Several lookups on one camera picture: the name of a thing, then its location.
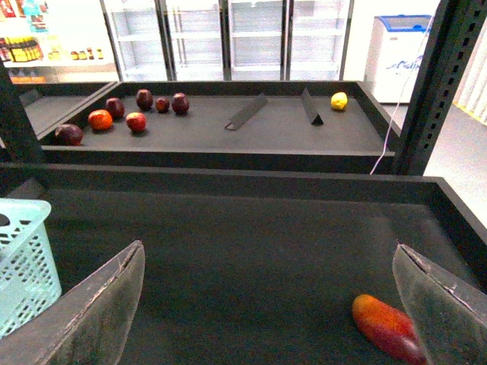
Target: white cable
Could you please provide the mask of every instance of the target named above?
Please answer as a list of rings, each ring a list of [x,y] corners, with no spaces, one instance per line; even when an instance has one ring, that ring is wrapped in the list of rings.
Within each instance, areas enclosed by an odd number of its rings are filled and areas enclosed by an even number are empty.
[[[425,42],[425,40],[428,39],[428,34],[431,31],[431,26],[433,24],[433,20],[434,20],[434,15],[431,16],[431,19],[429,20],[428,26],[426,27],[425,36],[423,37],[423,39],[421,41],[421,44],[419,45],[418,52],[416,54],[416,59],[419,56],[421,56],[421,54],[420,54],[420,53],[422,53],[421,52],[421,49],[423,47],[423,43]],[[406,85],[408,84],[409,79],[411,78],[412,74],[414,74],[414,67],[411,67],[411,72],[409,73],[409,76],[406,79],[406,82],[404,83],[403,89],[401,90],[401,94],[399,96],[399,100],[397,102],[396,109],[394,110],[393,115],[390,117],[389,128],[387,129],[386,138],[384,140],[384,149],[382,150],[382,155],[378,158],[377,162],[375,163],[374,167],[372,168],[372,171],[370,173],[371,175],[374,175],[375,170],[379,166],[379,163],[382,161],[382,159],[386,155],[386,152],[387,152],[387,142],[389,141],[390,130],[393,128],[394,117],[396,116],[397,110],[399,110],[399,106],[401,105],[401,98],[403,97],[404,90],[406,89]]]

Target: white wall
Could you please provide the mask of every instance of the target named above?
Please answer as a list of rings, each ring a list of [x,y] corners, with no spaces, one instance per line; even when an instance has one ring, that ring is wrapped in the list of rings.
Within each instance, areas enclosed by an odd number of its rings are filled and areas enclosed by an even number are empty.
[[[439,0],[355,0],[344,79],[363,81],[374,17],[378,15],[433,15]]]

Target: red apple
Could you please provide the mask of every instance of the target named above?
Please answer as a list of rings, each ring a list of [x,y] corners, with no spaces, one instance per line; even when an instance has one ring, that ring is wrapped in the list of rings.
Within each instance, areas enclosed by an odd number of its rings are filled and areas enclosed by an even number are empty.
[[[126,117],[127,125],[133,132],[143,132],[147,124],[145,115],[142,113],[130,113]]]
[[[111,97],[110,99],[108,99],[105,103],[105,107],[113,119],[123,118],[123,116],[125,115],[125,107],[118,97]]]
[[[56,128],[55,136],[60,144],[79,146],[83,139],[83,131],[74,124],[63,124]]]
[[[183,93],[174,94],[172,107],[176,114],[186,114],[189,110],[188,97]]]
[[[159,113],[167,113],[169,111],[169,99],[166,97],[159,97],[155,101],[155,108]]]
[[[147,112],[152,108],[154,98],[152,97],[152,94],[149,90],[141,89],[137,91],[137,95],[135,96],[135,101],[137,102],[137,106],[142,111]]]

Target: chest freezer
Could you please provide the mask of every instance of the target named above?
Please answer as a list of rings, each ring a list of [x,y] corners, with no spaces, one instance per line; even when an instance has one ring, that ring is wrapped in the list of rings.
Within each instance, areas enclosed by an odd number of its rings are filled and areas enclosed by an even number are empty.
[[[375,17],[365,78],[380,103],[409,103],[430,20],[430,15]]]

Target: orange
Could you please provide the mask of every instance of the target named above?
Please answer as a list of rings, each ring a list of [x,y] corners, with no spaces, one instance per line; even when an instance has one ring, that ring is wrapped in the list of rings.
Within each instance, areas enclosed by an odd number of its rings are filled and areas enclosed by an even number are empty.
[[[90,113],[88,123],[94,131],[106,131],[112,128],[113,118],[105,109],[99,109]]]

